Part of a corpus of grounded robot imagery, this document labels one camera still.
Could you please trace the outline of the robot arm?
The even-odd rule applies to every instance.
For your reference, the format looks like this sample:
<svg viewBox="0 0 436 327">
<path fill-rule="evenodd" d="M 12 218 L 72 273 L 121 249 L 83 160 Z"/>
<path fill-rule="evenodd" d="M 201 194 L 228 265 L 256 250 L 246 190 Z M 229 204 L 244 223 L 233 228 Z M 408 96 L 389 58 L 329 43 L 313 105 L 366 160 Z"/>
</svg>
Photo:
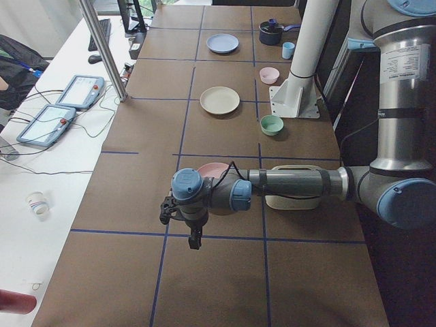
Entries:
<svg viewBox="0 0 436 327">
<path fill-rule="evenodd" d="M 435 34 L 434 1 L 352 1 L 348 48 L 421 44 Z"/>
<path fill-rule="evenodd" d="M 426 96 L 434 80 L 434 1 L 353 1 L 348 46 L 381 52 L 377 157 L 368 166 L 336 170 L 239 170 L 233 163 L 217 179 L 184 168 L 174 174 L 160 221 L 183 221 L 192 249 L 201 245 L 210 209 L 246 211 L 253 194 L 308 200 L 336 196 L 361 203 L 403 229 L 435 220 L 435 183 L 425 175 Z"/>
</svg>

